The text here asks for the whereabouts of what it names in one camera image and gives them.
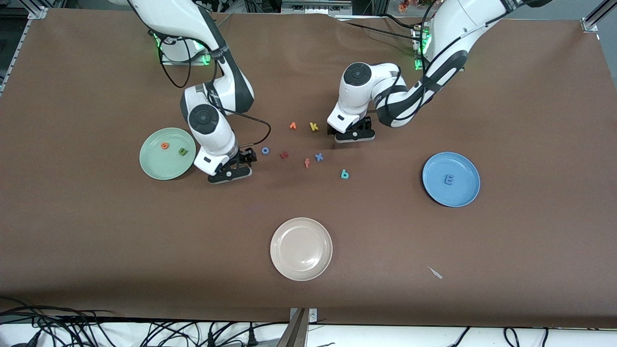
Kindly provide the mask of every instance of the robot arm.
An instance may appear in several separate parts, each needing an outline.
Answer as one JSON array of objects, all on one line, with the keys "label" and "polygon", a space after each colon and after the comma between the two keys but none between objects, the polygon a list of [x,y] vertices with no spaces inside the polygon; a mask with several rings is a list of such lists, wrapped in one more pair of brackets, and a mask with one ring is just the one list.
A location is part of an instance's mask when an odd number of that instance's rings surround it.
[{"label": "robot arm", "polygon": [[407,89],[395,64],[354,63],[341,78],[339,100],[328,117],[336,130],[337,142],[372,140],[373,131],[358,135],[354,125],[366,116],[372,100],[379,121],[388,127],[401,127],[413,118],[431,98],[464,66],[471,47],[503,16],[514,11],[522,0],[448,0],[435,13],[431,44],[425,57],[430,61],[426,73]]},{"label": "robot arm", "polygon": [[[211,183],[249,176],[250,168],[240,168],[246,153],[239,153],[225,115],[232,113],[226,110],[248,111],[254,92],[210,14],[191,0],[128,0],[128,4],[157,35],[190,38],[208,48],[223,76],[186,88],[180,101],[182,115],[201,145],[194,164],[211,176]],[[254,155],[251,158],[248,163],[256,160]],[[229,163],[237,164],[237,168],[232,169]],[[225,174],[217,178],[222,170]]]}]

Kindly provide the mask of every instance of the table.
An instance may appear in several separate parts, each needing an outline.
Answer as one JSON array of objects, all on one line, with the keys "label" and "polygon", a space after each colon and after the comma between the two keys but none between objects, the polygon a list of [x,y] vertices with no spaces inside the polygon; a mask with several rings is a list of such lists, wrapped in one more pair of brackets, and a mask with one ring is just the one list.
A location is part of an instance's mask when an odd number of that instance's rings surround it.
[{"label": "table", "polygon": [[[411,85],[409,43],[325,15],[238,14],[222,33],[255,89],[249,114],[273,131],[253,176],[212,186],[194,168],[161,182],[139,167],[148,135],[187,126],[134,14],[50,9],[31,26],[0,101],[2,295],[138,317],[277,321],[318,307],[346,324],[617,323],[617,94],[577,21],[502,21],[406,127],[375,122],[374,141],[345,145],[325,133],[341,73],[391,61]],[[211,74],[195,68],[189,85]],[[265,131],[230,122],[240,142]],[[424,191],[441,151],[479,169],[474,203],[449,209]],[[298,216],[334,244],[304,283],[268,252]]]}]

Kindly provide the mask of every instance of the plate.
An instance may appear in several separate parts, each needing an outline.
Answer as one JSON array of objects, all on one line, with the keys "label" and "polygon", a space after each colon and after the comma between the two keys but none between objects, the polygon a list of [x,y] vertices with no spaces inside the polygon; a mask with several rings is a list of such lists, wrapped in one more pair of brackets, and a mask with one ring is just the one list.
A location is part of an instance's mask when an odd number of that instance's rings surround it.
[{"label": "plate", "polygon": [[471,161],[458,153],[443,152],[424,165],[422,181],[426,192],[438,203],[462,207],[480,192],[480,174]]},{"label": "plate", "polygon": [[290,219],[276,229],[270,243],[270,257],[278,272],[290,280],[312,280],[332,260],[332,239],[316,220]]},{"label": "plate", "polygon": [[[169,147],[162,149],[167,142]],[[178,151],[188,152],[181,156]],[[197,155],[195,141],[186,131],[178,128],[161,129],[146,139],[139,151],[139,164],[144,172],[157,180],[171,180],[185,173]]]}]

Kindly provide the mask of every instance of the blue plate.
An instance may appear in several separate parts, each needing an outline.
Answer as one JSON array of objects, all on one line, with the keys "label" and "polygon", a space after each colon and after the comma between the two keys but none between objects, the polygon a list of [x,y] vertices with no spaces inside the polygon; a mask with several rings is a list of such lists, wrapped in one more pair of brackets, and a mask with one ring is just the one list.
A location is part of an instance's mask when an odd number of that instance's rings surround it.
[{"label": "blue plate", "polygon": [[476,167],[469,159],[452,152],[432,156],[424,165],[422,181],[426,192],[448,207],[465,206],[480,192],[480,174]]}]

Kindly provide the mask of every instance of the beige plate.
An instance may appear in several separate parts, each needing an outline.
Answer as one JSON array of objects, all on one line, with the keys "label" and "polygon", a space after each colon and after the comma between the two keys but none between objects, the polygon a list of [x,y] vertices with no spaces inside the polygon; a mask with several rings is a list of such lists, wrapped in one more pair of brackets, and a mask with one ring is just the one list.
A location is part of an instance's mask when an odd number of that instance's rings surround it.
[{"label": "beige plate", "polygon": [[270,257],[278,272],[290,280],[312,280],[330,264],[332,239],[316,220],[290,219],[276,229],[270,243]]}]

